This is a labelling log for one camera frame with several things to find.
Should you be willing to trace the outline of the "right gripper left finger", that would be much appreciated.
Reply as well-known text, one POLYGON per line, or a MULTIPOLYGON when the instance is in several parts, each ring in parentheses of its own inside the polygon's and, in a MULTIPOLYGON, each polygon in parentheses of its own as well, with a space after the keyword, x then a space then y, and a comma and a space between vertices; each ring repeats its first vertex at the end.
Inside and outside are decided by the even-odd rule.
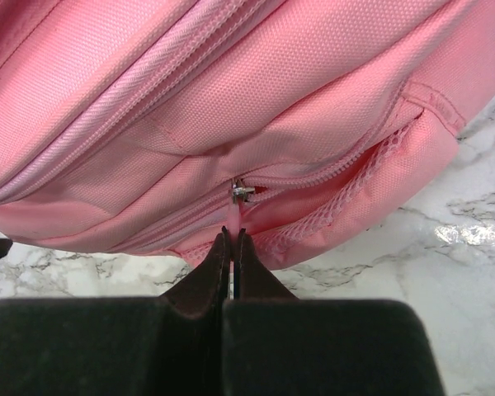
POLYGON ((217 395, 230 236, 154 297, 0 299, 0 395, 217 395))

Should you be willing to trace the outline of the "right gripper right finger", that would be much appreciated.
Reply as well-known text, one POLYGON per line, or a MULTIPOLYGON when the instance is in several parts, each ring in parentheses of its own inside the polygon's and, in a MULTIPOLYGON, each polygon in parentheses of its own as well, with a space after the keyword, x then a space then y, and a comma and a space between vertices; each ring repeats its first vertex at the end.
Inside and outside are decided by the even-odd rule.
POLYGON ((223 308, 226 395, 442 395, 422 321, 391 299, 299 299, 241 231, 223 308))

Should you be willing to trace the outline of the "pink student backpack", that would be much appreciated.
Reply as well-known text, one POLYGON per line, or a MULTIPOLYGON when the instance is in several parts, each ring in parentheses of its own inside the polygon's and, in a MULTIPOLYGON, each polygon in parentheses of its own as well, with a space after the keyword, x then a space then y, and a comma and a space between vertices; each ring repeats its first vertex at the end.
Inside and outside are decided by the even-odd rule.
POLYGON ((380 222, 495 95, 495 1, 0 1, 0 232, 281 269, 380 222))

